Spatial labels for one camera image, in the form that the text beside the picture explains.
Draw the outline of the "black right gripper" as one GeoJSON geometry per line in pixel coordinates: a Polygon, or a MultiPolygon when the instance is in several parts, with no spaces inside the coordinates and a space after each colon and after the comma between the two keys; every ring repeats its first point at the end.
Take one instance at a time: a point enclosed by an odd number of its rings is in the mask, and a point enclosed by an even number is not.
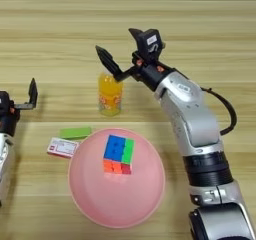
{"type": "MultiPolygon", "coordinates": [[[[141,40],[142,30],[129,28],[129,32],[136,41],[141,40]]],[[[175,71],[174,68],[170,68],[159,61],[147,63],[138,52],[132,53],[134,66],[122,71],[106,49],[100,46],[95,46],[95,48],[101,63],[117,82],[122,82],[132,76],[136,81],[143,82],[151,91],[155,91],[160,82],[175,71]]]]}

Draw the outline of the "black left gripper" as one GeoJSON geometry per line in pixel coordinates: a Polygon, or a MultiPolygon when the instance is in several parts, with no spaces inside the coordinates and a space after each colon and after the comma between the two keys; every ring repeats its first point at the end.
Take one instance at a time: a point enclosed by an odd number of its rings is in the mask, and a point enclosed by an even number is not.
{"type": "Polygon", "coordinates": [[[17,122],[20,119],[19,110],[33,110],[37,105],[38,90],[35,79],[32,79],[29,85],[29,101],[23,104],[16,104],[10,100],[8,103],[0,104],[0,133],[14,136],[17,122]]]}

